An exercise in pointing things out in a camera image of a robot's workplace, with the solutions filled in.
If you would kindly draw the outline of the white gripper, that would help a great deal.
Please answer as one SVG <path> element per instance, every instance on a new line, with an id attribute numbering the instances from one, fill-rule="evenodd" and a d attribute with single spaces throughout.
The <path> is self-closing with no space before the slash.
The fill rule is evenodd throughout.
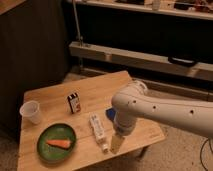
<path id="1" fill-rule="evenodd" d="M 113 128 L 117 134 L 114 134 L 111 139 L 110 151 L 116 154 L 122 146 L 125 138 L 132 133 L 136 126 L 136 118 L 128 114 L 117 112 L 113 121 Z"/>

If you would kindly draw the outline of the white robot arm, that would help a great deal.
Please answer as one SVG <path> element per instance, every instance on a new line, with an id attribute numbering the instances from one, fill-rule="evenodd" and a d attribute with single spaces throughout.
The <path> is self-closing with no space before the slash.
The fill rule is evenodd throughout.
<path id="1" fill-rule="evenodd" d="M 132 81 L 111 99 L 116 114 L 111 152 L 116 154 L 125 136 L 132 133 L 138 118 L 150 119 L 213 139 L 213 102 L 150 97 L 142 81 Z"/>

